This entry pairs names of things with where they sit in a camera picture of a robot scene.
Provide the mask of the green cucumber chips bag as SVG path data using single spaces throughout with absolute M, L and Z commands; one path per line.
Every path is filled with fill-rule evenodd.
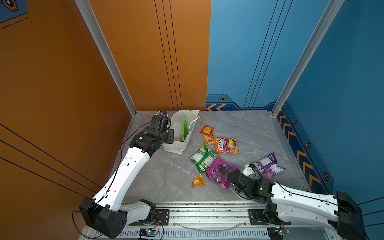
M 184 142 L 189 134 L 189 127 L 187 122 L 187 116 L 183 118 L 183 124 L 181 129 L 181 142 Z

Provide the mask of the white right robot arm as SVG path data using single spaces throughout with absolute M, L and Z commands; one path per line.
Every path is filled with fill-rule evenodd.
M 333 229 L 347 240 L 367 240 L 363 211 L 350 195 L 315 194 L 289 188 L 278 182 L 252 179 L 239 170 L 228 181 L 247 199 L 265 204 L 264 219 L 271 225 L 302 223 Z

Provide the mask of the green white snack bag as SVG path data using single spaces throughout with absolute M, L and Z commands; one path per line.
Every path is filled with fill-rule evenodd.
M 218 154 L 206 145 L 190 157 L 190 160 L 196 165 L 199 173 L 206 173 L 211 164 L 218 158 Z

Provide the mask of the purple grape candy bag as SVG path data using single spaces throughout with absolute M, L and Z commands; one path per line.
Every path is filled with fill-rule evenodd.
M 228 189 L 231 185 L 227 176 L 239 168 L 221 158 L 217 158 L 206 171 L 209 180 L 218 183 L 222 188 Z

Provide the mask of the white paper bag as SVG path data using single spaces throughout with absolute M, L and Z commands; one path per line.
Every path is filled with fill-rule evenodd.
M 182 155 L 186 150 L 196 121 L 200 118 L 199 110 L 179 110 L 171 117 L 171 129 L 174 130 L 174 142 L 163 144 L 166 152 Z

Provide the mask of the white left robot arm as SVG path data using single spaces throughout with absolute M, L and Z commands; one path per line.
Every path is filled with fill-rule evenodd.
M 156 219 L 156 205 L 139 200 L 121 210 L 125 194 L 132 182 L 162 144 L 174 141 L 171 117 L 165 112 L 156 113 L 148 127 L 135 135 L 117 170 L 106 185 L 92 199 L 84 199 L 78 212 L 87 226 L 102 235 L 115 239 L 126 225 L 142 221 L 151 224 Z

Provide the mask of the orange Fox's candy bag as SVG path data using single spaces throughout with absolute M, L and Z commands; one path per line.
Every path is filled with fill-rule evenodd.
M 238 142 L 235 138 L 214 138 L 217 154 L 239 154 Z

